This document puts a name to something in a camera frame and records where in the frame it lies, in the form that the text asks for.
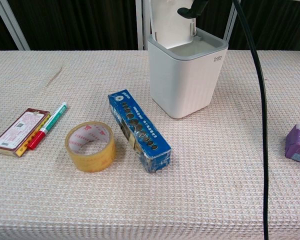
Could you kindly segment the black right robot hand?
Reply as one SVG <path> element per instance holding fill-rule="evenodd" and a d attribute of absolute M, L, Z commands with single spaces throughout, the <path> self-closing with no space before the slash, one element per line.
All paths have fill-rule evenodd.
<path fill-rule="evenodd" d="M 181 7 L 177 13 L 186 19 L 197 18 L 203 13 L 208 2 L 209 0 L 194 0 L 190 8 Z"/>

